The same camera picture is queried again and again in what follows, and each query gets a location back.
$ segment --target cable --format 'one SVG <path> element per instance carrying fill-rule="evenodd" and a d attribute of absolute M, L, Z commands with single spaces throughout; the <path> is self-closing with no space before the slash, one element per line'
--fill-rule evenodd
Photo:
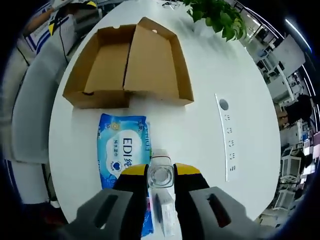
<path fill-rule="evenodd" d="M 22 55 L 25 63 L 27 64 L 28 67 L 30 67 L 30 63 L 27 61 L 25 55 L 22 53 L 22 51 L 18 48 L 18 46 L 16 46 L 16 49 L 18 49 L 19 53 Z"/>
<path fill-rule="evenodd" d="M 61 36 L 61 18 L 59 18 L 59 35 L 60 35 L 60 39 L 61 39 L 61 44 L 62 44 L 62 49 L 63 49 L 63 55 L 64 55 L 64 59 L 66 61 L 66 64 L 69 63 L 67 56 L 66 56 L 66 51 L 65 51 L 65 45 L 64 45 L 64 41 L 62 40 L 62 36 Z"/>

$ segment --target power outlet strip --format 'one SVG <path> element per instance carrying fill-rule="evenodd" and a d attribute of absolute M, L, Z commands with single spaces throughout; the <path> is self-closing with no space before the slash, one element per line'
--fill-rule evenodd
<path fill-rule="evenodd" d="M 230 97 L 215 94 L 215 100 L 219 109 L 224 153 L 225 153 L 225 181 L 230 182 L 238 177 L 239 173 L 239 152 L 237 141 L 237 130 L 235 115 Z"/>

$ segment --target potted plant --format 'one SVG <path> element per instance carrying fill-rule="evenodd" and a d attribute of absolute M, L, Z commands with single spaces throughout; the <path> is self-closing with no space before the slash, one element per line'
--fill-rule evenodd
<path fill-rule="evenodd" d="M 238 40 L 247 35 L 247 28 L 240 13 L 224 0 L 183 0 L 190 5 L 187 13 L 196 22 L 205 19 L 205 24 L 212 27 L 216 33 L 222 31 L 222 37 Z"/>

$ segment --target desk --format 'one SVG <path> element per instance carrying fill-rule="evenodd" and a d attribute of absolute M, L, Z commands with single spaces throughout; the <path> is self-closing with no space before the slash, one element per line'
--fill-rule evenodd
<path fill-rule="evenodd" d="M 125 1 L 86 36 L 62 77 L 52 109 L 49 162 L 58 201 L 66 219 L 101 190 L 97 131 L 102 113 L 145 115 L 153 148 L 166 149 L 173 162 L 198 168 L 246 207 L 255 219 L 274 197 L 280 169 L 280 134 L 268 88 L 239 41 L 215 34 L 201 38 L 184 7 L 163 8 L 162 1 Z M 77 109 L 62 93 L 75 61 L 99 28 L 136 24 L 148 17 L 177 34 L 191 79 L 194 103 L 177 107 L 152 98 L 133 97 L 127 109 Z M 239 176 L 226 182 L 224 139 L 215 93 L 229 94 L 238 135 Z"/>

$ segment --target person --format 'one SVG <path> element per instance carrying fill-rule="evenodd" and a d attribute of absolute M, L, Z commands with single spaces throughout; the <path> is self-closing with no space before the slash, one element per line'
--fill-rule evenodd
<path fill-rule="evenodd" d="M 312 114 L 313 106 L 313 99 L 305 94 L 299 95 L 296 102 L 289 106 L 286 106 L 283 110 L 278 105 L 276 105 L 275 111 L 279 128 L 283 129 L 294 124 L 300 119 L 308 122 Z"/>

